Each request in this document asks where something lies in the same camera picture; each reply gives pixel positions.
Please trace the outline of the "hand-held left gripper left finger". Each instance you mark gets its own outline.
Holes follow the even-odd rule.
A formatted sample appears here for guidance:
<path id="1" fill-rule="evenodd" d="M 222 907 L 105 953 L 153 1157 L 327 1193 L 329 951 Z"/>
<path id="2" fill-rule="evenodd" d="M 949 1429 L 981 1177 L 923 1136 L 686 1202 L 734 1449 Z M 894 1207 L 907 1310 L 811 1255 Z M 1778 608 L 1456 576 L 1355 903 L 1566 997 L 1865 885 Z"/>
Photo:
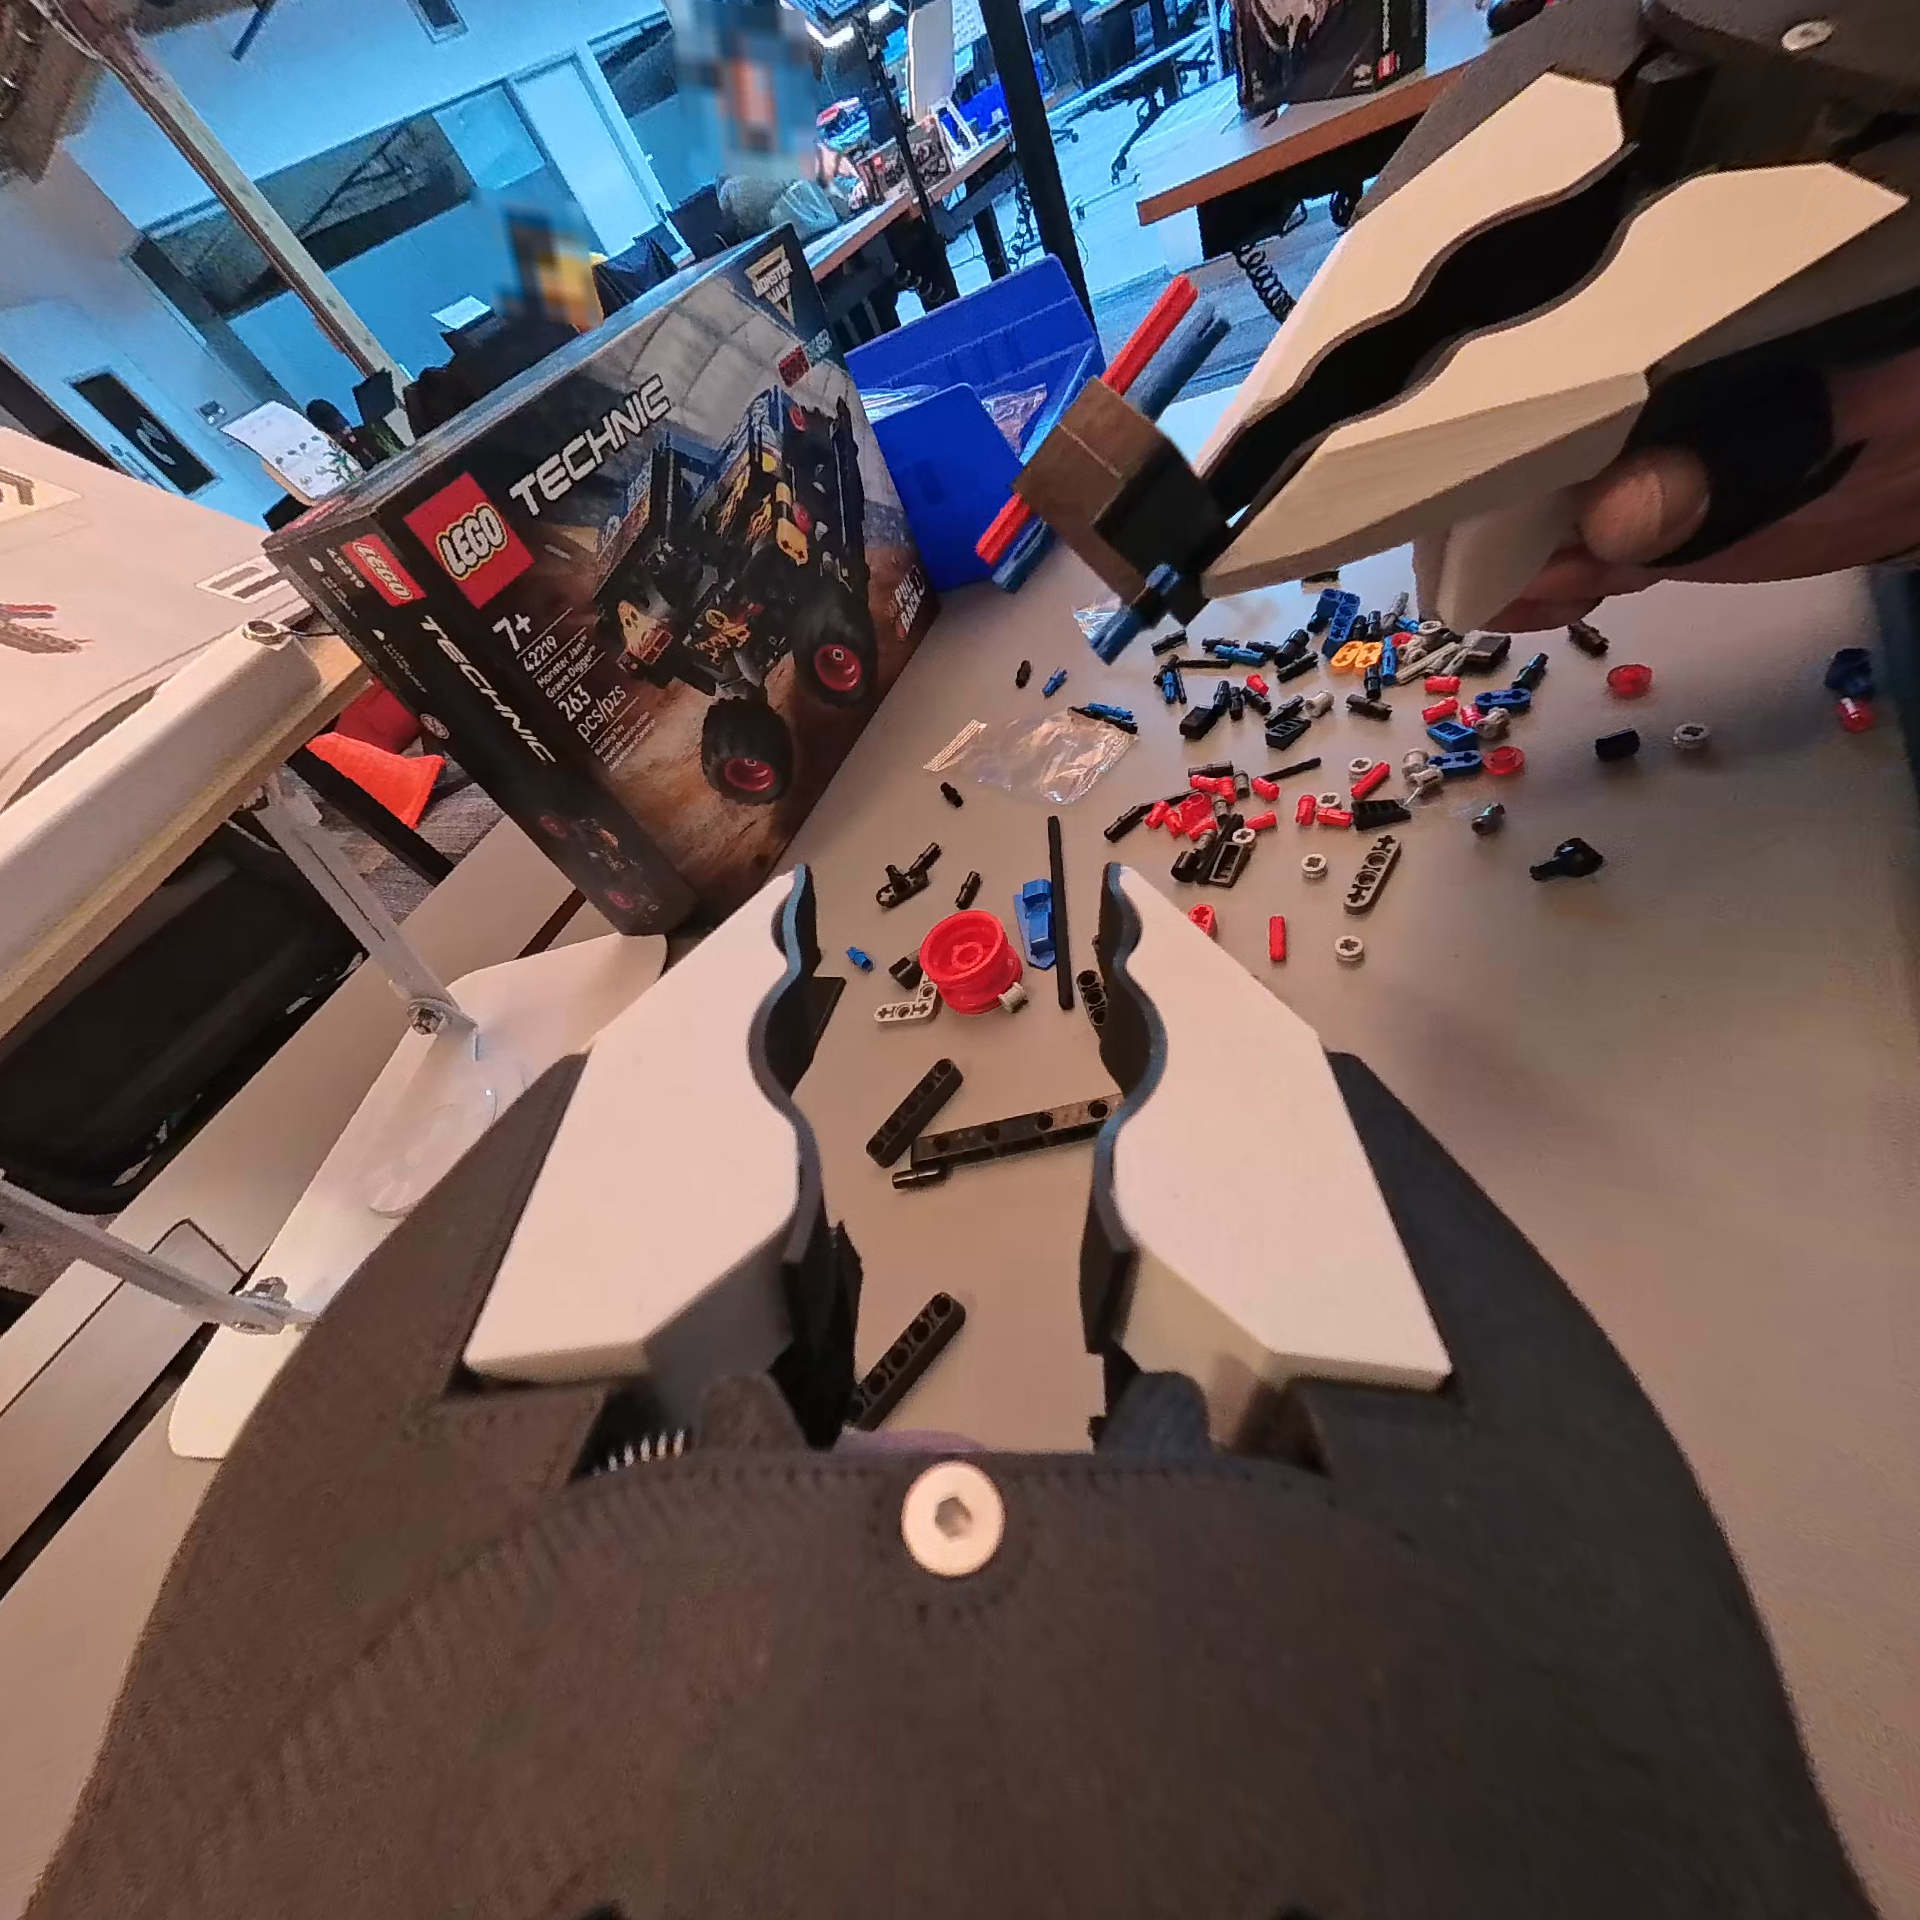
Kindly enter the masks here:
<path id="1" fill-rule="evenodd" d="M 768 1376 L 809 1445 L 843 1431 L 859 1262 L 795 1090 L 821 1038 L 809 869 L 667 967 L 592 1040 L 464 1369 L 638 1385 L 665 1426 Z"/>

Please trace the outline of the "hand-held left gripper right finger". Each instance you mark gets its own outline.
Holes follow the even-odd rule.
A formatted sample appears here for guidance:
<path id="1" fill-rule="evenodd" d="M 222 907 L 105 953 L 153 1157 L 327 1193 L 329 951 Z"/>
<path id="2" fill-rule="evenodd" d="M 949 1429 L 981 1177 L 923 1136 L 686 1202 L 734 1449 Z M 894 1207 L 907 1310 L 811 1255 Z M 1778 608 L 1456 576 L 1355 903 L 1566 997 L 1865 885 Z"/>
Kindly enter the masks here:
<path id="1" fill-rule="evenodd" d="M 1077 1303 L 1111 1376 L 1184 1376 L 1237 1445 L 1298 1383 L 1431 1394 L 1447 1342 L 1328 1049 L 1136 869 L 1099 880 Z"/>

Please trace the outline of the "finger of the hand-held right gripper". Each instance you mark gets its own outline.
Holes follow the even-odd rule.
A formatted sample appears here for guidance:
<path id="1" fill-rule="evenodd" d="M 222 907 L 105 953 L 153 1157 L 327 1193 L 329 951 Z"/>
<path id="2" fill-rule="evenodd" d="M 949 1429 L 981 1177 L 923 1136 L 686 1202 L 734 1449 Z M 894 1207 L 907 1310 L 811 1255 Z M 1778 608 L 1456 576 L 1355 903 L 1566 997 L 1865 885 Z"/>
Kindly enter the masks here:
<path id="1" fill-rule="evenodd" d="M 1230 597 L 1413 544 L 1419 601 L 1513 601 L 1566 537 L 1653 373 L 1909 210 L 1831 160 L 1694 176 L 1634 213 L 1573 293 L 1451 347 L 1337 427 L 1205 576 Z"/>
<path id="2" fill-rule="evenodd" d="M 1362 213 L 1218 421 L 1198 464 L 1216 505 L 1264 505 L 1442 352 L 1566 293 L 1593 263 L 1602 215 L 1563 206 L 1623 153 L 1614 85 L 1547 73 Z"/>

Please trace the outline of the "short black beam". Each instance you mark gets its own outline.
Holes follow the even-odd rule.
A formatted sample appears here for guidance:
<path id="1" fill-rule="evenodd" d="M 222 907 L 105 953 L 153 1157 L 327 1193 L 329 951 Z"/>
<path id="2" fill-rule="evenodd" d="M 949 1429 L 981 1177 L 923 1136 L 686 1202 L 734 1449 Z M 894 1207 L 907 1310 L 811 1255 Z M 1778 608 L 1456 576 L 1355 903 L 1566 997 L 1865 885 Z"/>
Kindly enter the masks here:
<path id="1" fill-rule="evenodd" d="M 1141 418 L 1159 425 L 1202 373 L 1211 354 L 1230 338 L 1232 322 L 1216 302 L 1200 302 L 1145 363 L 1127 391 Z"/>
<path id="2" fill-rule="evenodd" d="M 958 1298 L 935 1291 L 875 1365 L 855 1381 L 846 1429 L 853 1433 L 880 1429 L 955 1342 L 967 1319 Z"/>
<path id="3" fill-rule="evenodd" d="M 866 1154 L 878 1168 L 891 1168 L 921 1138 L 965 1083 L 953 1058 L 937 1058 L 894 1104 L 866 1141 Z"/>

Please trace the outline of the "small beam and pins assembly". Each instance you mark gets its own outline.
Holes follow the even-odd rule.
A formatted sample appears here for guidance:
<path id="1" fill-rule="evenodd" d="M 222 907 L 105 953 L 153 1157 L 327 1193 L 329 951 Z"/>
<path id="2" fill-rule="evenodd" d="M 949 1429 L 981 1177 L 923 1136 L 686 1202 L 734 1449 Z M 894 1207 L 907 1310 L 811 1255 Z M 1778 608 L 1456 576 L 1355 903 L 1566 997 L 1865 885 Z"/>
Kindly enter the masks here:
<path id="1" fill-rule="evenodd" d="M 1179 274 L 1170 288 L 1147 309 L 1145 318 L 1136 327 L 1136 331 L 1127 338 L 1120 347 L 1118 357 L 1109 363 L 1106 373 L 1086 379 L 1081 386 L 1070 389 L 1063 407 L 1042 425 L 1040 441 L 1033 446 L 1031 455 L 1015 473 L 1013 491 L 1001 510 L 994 514 L 990 526 L 976 539 L 976 555 L 985 562 L 992 581 L 1010 592 L 1015 590 L 1029 574 L 1029 565 L 1022 565 L 1017 551 L 1024 549 L 1031 537 L 1045 537 L 1051 528 L 1033 514 L 1033 510 L 1019 498 L 1017 494 L 1017 478 L 1026 462 L 1035 455 L 1040 443 L 1045 441 L 1047 432 L 1063 418 L 1065 409 L 1072 407 L 1072 400 L 1090 384 L 1093 379 L 1102 379 L 1109 389 L 1127 395 L 1131 382 L 1138 373 L 1145 370 L 1145 363 L 1152 354 L 1163 347 L 1173 329 L 1195 309 L 1198 293 L 1193 281 L 1186 274 Z M 1106 615 L 1104 624 L 1095 629 L 1088 647 L 1095 661 L 1104 665 L 1115 663 L 1122 654 L 1136 642 L 1143 629 L 1150 629 L 1159 610 L 1150 610 L 1147 601 L 1141 599 L 1134 606 L 1125 606 L 1122 601 L 1113 613 Z"/>

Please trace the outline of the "pile of small mixed bricks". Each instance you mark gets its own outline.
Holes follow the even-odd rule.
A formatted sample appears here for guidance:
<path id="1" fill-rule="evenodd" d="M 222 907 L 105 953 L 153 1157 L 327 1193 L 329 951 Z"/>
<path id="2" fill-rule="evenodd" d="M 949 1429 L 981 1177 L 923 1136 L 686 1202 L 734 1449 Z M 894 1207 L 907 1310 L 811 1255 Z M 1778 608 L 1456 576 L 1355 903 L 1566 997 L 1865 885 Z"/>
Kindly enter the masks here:
<path id="1" fill-rule="evenodd" d="M 1280 635 L 1227 633 L 1195 640 L 1170 629 L 1152 640 L 1150 690 L 1163 722 L 1138 711 L 1141 688 L 1067 702 L 1065 670 L 1040 686 L 1042 706 L 1106 713 L 1141 734 L 1177 736 L 1179 786 L 1159 789 L 1111 823 L 1109 843 L 1136 830 L 1179 837 L 1177 882 L 1232 887 L 1253 843 L 1289 816 L 1298 827 L 1378 832 L 1415 818 L 1454 784 L 1525 773 L 1525 727 L 1554 688 L 1600 695 L 1605 711 L 1655 706 L 1678 683 L 1655 663 L 1616 651 L 1609 633 L 1577 619 L 1557 654 L 1504 631 L 1458 633 L 1406 617 L 1403 601 L 1367 608 L 1326 587 L 1307 619 Z"/>

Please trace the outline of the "grey desk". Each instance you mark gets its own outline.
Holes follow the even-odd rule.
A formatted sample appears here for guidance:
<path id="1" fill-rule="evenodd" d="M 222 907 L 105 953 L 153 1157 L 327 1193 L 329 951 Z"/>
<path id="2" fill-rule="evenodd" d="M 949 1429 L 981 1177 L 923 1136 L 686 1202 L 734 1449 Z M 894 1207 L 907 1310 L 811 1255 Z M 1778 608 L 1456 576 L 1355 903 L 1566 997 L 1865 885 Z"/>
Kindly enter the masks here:
<path id="1" fill-rule="evenodd" d="M 946 841 L 942 873 L 1010 880 L 1040 816 L 949 811 L 921 761 L 1010 711 L 1019 656 L 1072 631 L 1086 574 L 1015 601 L 958 594 L 841 789 L 798 839 L 827 965 L 875 933 L 880 857 Z M 1408 832 L 1367 958 L 1333 958 L 1335 875 L 1282 823 L 1218 907 L 1218 946 L 1362 1058 L 1529 1237 L 1657 1401 L 1765 1616 L 1819 1785 L 1883 1915 L 1915 1915 L 1915 793 L 1899 715 L 1847 734 L 1831 656 L 1877 645 L 1899 576 L 1671 583 L 1593 619 L 1678 688 L 1605 711 L 1554 688 L 1515 779 L 1456 786 Z M 1269 965 L 1269 917 L 1287 962 Z M 1097 1367 L 1074 1259 L 1090 1150 L 903 1193 L 864 1141 L 939 1054 L 949 1113 L 990 1120 L 1097 1088 L 1051 994 L 1026 1013 L 873 1031 L 850 976 L 800 1106 L 830 1209 L 866 1264 L 857 1355 L 935 1289 L 953 1351 L 903 1406 L 1008 1449 L 1086 1445 Z M 5 1915 L 21 1915 L 89 1774 L 167 1561 L 217 1472 L 158 1410 L 5 1598 Z"/>

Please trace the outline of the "person's right hand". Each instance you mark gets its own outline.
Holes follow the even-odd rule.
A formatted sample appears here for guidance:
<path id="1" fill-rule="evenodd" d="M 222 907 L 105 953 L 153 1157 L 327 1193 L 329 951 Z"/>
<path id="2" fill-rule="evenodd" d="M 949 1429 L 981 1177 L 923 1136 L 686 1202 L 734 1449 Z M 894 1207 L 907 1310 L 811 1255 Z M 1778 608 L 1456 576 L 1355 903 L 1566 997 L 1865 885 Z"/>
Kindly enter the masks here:
<path id="1" fill-rule="evenodd" d="M 1856 457 L 1810 503 L 1712 558 L 1680 560 L 1712 512 L 1712 469 L 1691 448 L 1623 455 L 1582 498 L 1568 544 L 1490 624 L 1538 633 L 1662 583 L 1771 585 L 1915 558 L 1918 354 L 1829 375 L 1838 443 Z"/>

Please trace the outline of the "dark printed box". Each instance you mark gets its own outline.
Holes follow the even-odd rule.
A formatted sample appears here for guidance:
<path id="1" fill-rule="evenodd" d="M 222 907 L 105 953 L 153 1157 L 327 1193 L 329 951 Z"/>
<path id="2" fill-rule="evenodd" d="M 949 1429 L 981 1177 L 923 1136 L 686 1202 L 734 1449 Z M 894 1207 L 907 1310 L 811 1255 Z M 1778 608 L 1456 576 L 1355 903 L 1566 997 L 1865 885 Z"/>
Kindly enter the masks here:
<path id="1" fill-rule="evenodd" d="M 1426 2 L 1230 2 L 1243 119 L 1376 91 L 1424 66 Z"/>

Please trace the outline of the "long black beam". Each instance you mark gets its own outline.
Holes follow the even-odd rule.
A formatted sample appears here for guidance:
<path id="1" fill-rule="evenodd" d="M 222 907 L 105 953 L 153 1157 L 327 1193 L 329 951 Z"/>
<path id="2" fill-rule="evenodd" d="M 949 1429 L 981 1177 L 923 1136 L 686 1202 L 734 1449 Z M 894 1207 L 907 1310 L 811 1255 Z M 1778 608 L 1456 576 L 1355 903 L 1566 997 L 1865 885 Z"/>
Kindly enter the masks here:
<path id="1" fill-rule="evenodd" d="M 1113 1095 L 983 1120 L 949 1131 L 919 1136 L 905 1163 L 894 1170 L 894 1189 L 912 1191 L 946 1182 L 958 1168 L 1010 1161 L 1095 1138 L 1115 1113 Z"/>

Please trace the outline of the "red wheel hub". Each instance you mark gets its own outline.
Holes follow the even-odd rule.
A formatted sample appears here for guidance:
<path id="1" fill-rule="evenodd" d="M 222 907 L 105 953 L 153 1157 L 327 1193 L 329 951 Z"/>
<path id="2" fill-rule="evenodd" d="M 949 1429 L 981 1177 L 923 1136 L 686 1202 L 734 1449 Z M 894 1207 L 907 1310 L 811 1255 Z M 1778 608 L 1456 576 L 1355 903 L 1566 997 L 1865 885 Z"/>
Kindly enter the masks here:
<path id="1" fill-rule="evenodd" d="M 960 1017 L 1001 1010 L 1022 987 L 1024 960 L 1008 928 L 983 907 L 955 910 L 919 944 L 919 967 L 942 1003 Z"/>

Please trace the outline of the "orange plastic object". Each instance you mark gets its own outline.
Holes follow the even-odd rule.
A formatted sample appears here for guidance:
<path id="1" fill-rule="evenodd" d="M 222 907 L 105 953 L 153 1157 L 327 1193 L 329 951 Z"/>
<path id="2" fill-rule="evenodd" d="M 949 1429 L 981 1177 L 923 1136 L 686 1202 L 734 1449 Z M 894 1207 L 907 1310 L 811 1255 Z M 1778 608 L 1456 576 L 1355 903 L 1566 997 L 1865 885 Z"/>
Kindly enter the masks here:
<path id="1" fill-rule="evenodd" d="M 439 754 L 393 752 L 341 731 L 315 736 L 306 750 L 409 830 L 421 825 L 448 766 Z"/>

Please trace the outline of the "clear plastic bag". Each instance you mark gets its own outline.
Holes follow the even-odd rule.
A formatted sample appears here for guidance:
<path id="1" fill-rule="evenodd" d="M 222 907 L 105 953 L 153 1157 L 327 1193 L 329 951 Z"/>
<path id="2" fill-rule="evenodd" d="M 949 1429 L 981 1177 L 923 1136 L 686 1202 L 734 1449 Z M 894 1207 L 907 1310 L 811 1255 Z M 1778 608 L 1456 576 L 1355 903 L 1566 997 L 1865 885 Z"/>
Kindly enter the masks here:
<path id="1" fill-rule="evenodd" d="M 1083 800 L 1134 745 L 1136 729 L 1102 711 L 1056 709 L 994 725 L 969 722 L 923 761 L 923 773 L 1067 807 Z"/>

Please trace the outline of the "toy truck set box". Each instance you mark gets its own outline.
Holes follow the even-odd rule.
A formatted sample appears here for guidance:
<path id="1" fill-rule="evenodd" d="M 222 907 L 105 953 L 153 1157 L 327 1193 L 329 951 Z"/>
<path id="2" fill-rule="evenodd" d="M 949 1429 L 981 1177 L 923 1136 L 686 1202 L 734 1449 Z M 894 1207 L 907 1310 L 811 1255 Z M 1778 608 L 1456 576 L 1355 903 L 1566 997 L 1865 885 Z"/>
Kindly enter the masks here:
<path id="1" fill-rule="evenodd" d="M 791 226 L 661 283 L 265 553 L 629 935 L 759 889 L 939 613 Z"/>

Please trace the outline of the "black metal post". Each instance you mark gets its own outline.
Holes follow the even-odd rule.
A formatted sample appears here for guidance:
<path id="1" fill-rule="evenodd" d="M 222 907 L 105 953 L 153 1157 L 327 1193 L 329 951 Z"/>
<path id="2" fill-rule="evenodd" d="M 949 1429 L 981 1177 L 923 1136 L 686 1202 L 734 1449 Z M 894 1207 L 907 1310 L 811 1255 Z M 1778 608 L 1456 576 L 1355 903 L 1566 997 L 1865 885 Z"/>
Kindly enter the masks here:
<path id="1" fill-rule="evenodd" d="M 1061 263 L 1074 297 L 1093 320 L 1095 309 L 1088 293 L 1086 265 L 1072 226 L 1022 5 L 1015 0 L 987 0 L 978 2 L 978 9 L 999 73 L 1013 146 L 1026 197 L 1035 213 L 1040 242 Z"/>

